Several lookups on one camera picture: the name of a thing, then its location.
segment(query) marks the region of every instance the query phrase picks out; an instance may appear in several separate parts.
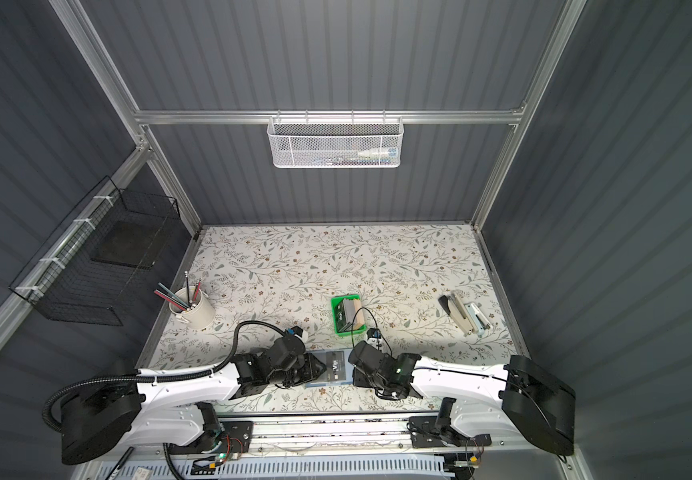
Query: floral tablecloth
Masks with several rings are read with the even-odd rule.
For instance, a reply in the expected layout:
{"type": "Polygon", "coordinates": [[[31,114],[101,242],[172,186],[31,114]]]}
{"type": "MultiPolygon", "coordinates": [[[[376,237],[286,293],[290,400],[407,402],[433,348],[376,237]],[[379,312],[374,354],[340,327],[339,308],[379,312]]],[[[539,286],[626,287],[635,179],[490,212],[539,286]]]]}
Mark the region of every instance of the floral tablecloth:
{"type": "MultiPolygon", "coordinates": [[[[486,365],[515,353],[483,261],[467,225],[213,226],[203,233],[189,269],[203,280],[215,321],[188,329],[170,318],[152,368],[177,369],[219,362],[236,323],[263,320],[299,325],[310,350],[351,347],[334,334],[333,296],[359,293],[375,313],[393,354],[417,352],[447,362],[486,365]],[[482,339],[464,336],[437,298],[458,292],[480,304],[494,328],[482,339]]],[[[245,327],[238,352],[271,345],[276,333],[245,327]]],[[[302,412],[425,410],[437,398],[380,400],[369,389],[329,386],[277,389],[216,405],[219,411],[302,412]]]]}

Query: black wire basket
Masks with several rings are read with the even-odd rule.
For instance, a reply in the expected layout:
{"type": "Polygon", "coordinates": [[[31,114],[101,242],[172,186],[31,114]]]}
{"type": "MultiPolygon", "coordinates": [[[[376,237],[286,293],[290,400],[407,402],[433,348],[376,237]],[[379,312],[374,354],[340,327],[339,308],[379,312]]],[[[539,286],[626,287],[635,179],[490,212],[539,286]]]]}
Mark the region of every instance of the black wire basket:
{"type": "Polygon", "coordinates": [[[115,189],[73,223],[74,233],[48,257],[54,235],[45,241],[10,290],[49,320],[121,326],[180,223],[177,200],[115,189]]]}

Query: white bucket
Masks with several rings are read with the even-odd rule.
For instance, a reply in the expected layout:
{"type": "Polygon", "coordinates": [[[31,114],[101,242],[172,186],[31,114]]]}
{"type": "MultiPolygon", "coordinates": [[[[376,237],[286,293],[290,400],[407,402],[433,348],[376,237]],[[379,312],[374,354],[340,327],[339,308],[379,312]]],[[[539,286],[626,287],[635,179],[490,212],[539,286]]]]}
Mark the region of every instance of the white bucket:
{"type": "MultiPolygon", "coordinates": [[[[196,286],[192,286],[189,289],[189,298],[194,297],[196,288],[196,286]]],[[[189,302],[189,299],[186,298],[185,288],[181,288],[175,292],[175,295],[184,302],[189,302]]],[[[199,293],[197,293],[196,306],[192,306],[189,310],[183,311],[170,303],[170,312],[175,314],[175,319],[177,321],[185,323],[188,328],[202,330],[215,319],[215,308],[207,301],[208,298],[205,291],[200,288],[199,293]]]]}

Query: green box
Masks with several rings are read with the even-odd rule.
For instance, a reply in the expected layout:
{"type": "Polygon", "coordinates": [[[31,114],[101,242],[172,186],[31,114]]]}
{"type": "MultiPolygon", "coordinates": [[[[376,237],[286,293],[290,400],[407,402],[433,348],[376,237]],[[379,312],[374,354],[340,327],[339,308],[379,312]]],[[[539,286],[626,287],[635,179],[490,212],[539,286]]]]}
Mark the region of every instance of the green box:
{"type": "Polygon", "coordinates": [[[358,329],[351,331],[351,332],[339,332],[338,331],[338,317],[337,313],[335,312],[335,307],[340,305],[341,302],[343,302],[345,299],[349,300],[360,300],[359,295],[341,295],[341,296],[334,296],[332,300],[330,300],[330,304],[332,305],[332,310],[333,310],[333,330],[335,330],[335,335],[338,336],[349,336],[349,335],[354,335],[354,334],[359,334],[359,333],[364,333],[367,330],[367,323],[365,322],[364,325],[359,327],[358,329]]]}

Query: robotic arm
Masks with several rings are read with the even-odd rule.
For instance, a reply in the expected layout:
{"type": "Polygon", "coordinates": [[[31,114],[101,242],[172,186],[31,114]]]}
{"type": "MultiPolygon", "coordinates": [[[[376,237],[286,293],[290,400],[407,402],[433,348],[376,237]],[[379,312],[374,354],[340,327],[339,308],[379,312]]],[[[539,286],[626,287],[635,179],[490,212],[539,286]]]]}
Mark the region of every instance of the robotic arm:
{"type": "Polygon", "coordinates": [[[274,345],[257,354],[235,355],[214,366],[179,370],[131,370],[113,367],[104,376],[66,387],[44,406],[48,426],[62,433],[65,465],[88,462],[113,447],[171,443],[214,452],[223,433],[212,405],[206,401],[230,400],[263,392],[269,384],[300,385],[326,369],[306,353],[307,334],[300,327],[280,330],[274,345]],[[52,405],[61,402],[62,424],[52,417],[52,405]]]}
{"type": "Polygon", "coordinates": [[[572,454],[575,392],[527,357],[466,366],[414,353],[394,359],[362,341],[349,362],[361,374],[355,374],[355,385],[374,389],[378,398],[443,397],[433,430],[424,433],[450,445],[463,446],[481,434],[519,432],[547,452],[572,454]]]}

